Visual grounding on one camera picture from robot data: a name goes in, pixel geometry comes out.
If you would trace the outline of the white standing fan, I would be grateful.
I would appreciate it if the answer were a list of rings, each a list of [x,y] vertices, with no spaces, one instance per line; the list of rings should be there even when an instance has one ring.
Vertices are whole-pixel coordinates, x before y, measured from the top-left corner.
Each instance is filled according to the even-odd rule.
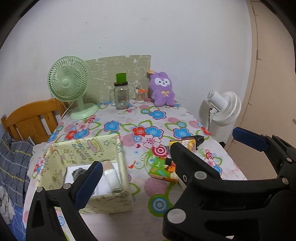
[[[232,91],[219,93],[211,90],[206,95],[206,101],[209,105],[208,130],[215,139],[225,142],[241,112],[241,100]]]

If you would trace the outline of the floral tablecloth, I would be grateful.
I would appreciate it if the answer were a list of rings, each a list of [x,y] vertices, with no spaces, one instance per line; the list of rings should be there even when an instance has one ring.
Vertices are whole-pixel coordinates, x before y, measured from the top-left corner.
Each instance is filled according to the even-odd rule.
[[[132,103],[128,109],[117,110],[109,103],[99,105],[96,114],[82,120],[63,118],[47,144],[36,145],[29,167],[30,184],[23,208],[27,222],[30,205],[37,188],[33,178],[36,166],[43,160],[49,146],[81,138],[117,134],[123,145],[128,172],[132,210],[118,213],[83,214],[99,240],[163,240],[163,214],[183,192],[178,183],[152,178],[149,170],[155,157],[169,156],[169,141],[201,135],[205,141],[197,156],[214,168],[223,179],[243,180],[244,174],[223,147],[184,107],[156,107],[151,102]]]

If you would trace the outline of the green cartoon tissue pack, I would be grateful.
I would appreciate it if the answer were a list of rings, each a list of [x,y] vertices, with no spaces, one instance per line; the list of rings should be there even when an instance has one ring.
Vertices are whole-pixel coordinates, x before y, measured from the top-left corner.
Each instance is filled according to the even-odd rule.
[[[177,183],[179,177],[175,170],[176,164],[171,158],[155,157],[149,170],[149,175],[152,178]]]

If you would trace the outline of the yellow cartoon fabric storage box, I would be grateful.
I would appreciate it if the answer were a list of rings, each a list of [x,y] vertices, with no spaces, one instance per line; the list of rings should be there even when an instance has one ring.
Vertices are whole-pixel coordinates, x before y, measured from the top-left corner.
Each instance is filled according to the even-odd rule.
[[[103,189],[107,182],[102,177],[99,189],[80,210],[83,214],[118,213],[132,210],[132,195],[128,172],[125,165],[123,145],[117,134],[90,138],[81,138],[49,146],[43,160],[36,166],[32,177],[37,180],[37,187],[46,190],[59,189],[66,181],[70,167],[88,167],[94,161],[112,162],[119,177],[121,191],[113,193]]]

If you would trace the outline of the blue plaid bedding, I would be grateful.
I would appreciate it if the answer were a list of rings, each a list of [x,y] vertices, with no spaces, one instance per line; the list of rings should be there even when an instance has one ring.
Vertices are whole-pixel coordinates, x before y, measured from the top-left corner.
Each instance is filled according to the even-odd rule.
[[[27,172],[33,145],[28,141],[16,141],[8,133],[1,137],[1,187],[9,196],[13,217],[8,225],[17,240],[26,239],[23,224],[23,206],[29,186]]]

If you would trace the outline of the grey cloth in box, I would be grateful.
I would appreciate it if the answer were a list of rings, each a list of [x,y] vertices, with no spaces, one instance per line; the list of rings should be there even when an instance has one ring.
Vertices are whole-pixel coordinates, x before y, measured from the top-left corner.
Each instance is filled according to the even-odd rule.
[[[78,168],[72,172],[73,180],[75,181],[79,176],[85,174],[87,169]]]

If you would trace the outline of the yellow bear tissue pack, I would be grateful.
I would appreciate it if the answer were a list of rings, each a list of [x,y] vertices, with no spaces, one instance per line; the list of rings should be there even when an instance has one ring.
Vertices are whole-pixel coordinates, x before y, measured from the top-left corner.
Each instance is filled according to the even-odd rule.
[[[177,138],[169,141],[169,147],[174,143],[180,143],[191,152],[196,152],[197,142],[194,137]]]

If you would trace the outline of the green patterned wall board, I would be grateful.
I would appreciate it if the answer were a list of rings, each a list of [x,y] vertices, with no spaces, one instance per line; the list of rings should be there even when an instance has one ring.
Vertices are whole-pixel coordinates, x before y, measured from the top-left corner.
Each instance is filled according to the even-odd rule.
[[[125,73],[130,99],[135,99],[135,90],[148,89],[150,55],[112,56],[86,61],[90,69],[88,89],[83,96],[85,103],[103,103],[114,99],[114,82],[117,73]]]

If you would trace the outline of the white crumpled cloth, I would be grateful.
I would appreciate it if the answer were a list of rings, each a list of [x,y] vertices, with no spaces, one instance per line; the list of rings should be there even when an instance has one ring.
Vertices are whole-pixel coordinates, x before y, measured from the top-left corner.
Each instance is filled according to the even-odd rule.
[[[0,212],[6,224],[10,225],[15,216],[15,211],[11,199],[3,186],[0,186]]]

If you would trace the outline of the green desk fan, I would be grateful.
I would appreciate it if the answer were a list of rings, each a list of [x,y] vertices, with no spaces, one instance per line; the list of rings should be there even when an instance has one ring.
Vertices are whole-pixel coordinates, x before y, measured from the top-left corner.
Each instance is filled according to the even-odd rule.
[[[49,70],[47,84],[52,95],[61,102],[77,102],[70,114],[73,120],[88,118],[98,111],[95,103],[83,102],[89,79],[88,65],[75,56],[60,58]]]

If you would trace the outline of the glass mason jar mug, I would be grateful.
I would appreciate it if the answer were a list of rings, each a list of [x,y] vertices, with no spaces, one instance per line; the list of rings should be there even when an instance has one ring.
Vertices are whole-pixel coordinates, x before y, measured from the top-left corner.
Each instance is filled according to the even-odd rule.
[[[128,109],[130,105],[130,99],[126,73],[117,73],[116,81],[113,85],[114,88],[109,92],[112,105],[115,106],[116,109]]]

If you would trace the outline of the small toothpick jar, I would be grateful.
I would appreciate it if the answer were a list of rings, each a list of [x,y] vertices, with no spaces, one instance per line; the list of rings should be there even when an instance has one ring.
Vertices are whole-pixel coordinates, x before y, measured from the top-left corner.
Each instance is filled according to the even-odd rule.
[[[141,89],[141,88],[137,88],[135,90],[135,101],[137,103],[143,103],[146,99],[146,94],[147,94],[147,90],[145,89]]]

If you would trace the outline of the black plastic bag bundle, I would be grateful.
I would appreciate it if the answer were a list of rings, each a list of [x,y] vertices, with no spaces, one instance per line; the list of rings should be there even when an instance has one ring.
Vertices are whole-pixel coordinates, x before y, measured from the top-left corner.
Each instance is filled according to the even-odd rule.
[[[196,141],[196,147],[200,146],[205,141],[204,137],[201,135],[194,135],[194,139]]]

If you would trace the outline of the wooden chair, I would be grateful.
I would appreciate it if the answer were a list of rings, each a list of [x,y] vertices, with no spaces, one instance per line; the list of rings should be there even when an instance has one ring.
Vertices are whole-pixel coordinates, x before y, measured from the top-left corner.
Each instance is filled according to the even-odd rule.
[[[1,118],[1,124],[14,140],[31,138],[35,144],[47,142],[58,126],[56,113],[63,115],[67,104],[51,98],[35,101],[13,111],[8,117]]]

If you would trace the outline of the purple plush bunny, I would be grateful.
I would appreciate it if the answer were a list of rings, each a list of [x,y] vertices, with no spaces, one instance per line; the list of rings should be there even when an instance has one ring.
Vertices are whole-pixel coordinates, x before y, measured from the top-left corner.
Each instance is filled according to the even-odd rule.
[[[155,72],[149,70],[149,91],[154,105],[173,106],[175,104],[175,94],[173,92],[172,82],[165,72]]]

